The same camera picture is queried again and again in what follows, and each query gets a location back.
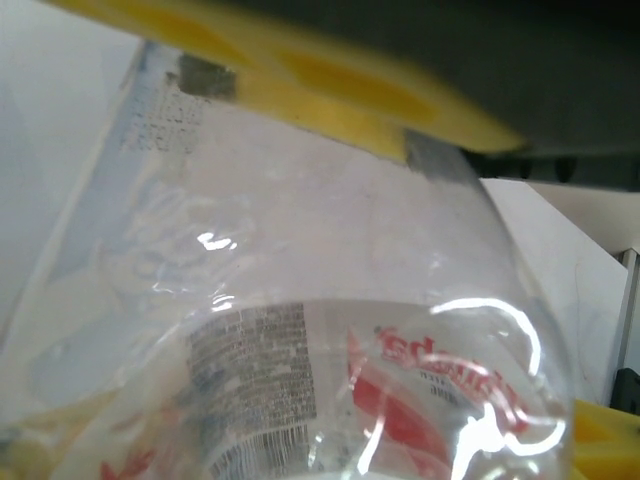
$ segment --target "white surface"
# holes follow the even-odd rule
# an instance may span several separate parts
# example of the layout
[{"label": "white surface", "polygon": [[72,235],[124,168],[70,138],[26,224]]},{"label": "white surface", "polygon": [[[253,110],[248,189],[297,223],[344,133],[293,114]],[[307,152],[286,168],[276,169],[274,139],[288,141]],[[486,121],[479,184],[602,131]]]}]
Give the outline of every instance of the white surface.
[{"label": "white surface", "polygon": [[640,194],[533,185],[605,250],[640,251]]},{"label": "white surface", "polygon": [[137,45],[135,37],[31,0],[0,1],[0,323]]},{"label": "white surface", "polygon": [[[97,138],[137,45],[27,0],[0,2],[0,319]],[[601,401],[626,272],[522,184],[491,182],[562,323],[581,398]]]}]

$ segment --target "plastic wrapper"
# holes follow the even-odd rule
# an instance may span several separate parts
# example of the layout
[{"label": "plastic wrapper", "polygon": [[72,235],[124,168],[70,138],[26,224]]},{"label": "plastic wrapper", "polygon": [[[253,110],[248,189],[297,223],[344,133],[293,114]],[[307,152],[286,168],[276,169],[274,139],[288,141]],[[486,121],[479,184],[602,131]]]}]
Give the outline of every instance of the plastic wrapper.
[{"label": "plastic wrapper", "polygon": [[562,341],[462,157],[180,68],[141,50],[5,326],[0,478],[561,478]]}]

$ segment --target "barcode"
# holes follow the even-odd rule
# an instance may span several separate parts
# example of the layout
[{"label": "barcode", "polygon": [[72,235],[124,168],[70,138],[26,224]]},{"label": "barcode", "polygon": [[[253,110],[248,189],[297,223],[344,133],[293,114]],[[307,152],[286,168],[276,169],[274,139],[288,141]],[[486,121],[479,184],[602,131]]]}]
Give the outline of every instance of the barcode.
[{"label": "barcode", "polygon": [[307,426],[256,435],[231,447],[211,466],[216,480],[281,478],[307,469]]}]

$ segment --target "yellow plastic object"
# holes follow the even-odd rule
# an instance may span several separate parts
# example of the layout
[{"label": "yellow plastic object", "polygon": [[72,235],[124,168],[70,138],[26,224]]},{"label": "yellow plastic object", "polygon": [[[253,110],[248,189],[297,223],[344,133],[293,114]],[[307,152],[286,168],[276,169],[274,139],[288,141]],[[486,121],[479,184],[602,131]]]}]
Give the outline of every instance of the yellow plastic object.
[{"label": "yellow plastic object", "polygon": [[[0,480],[48,478],[77,436],[115,395],[107,393],[17,425],[15,430],[25,434],[0,455]],[[30,435],[43,431],[58,432],[60,442],[46,448],[36,441],[37,435]],[[576,401],[570,480],[605,479],[640,479],[640,416]]]},{"label": "yellow plastic object", "polygon": [[416,65],[216,2],[52,2],[241,72],[266,73],[327,102],[345,102],[353,112],[379,116],[381,125],[409,127],[478,152],[526,143]]}]

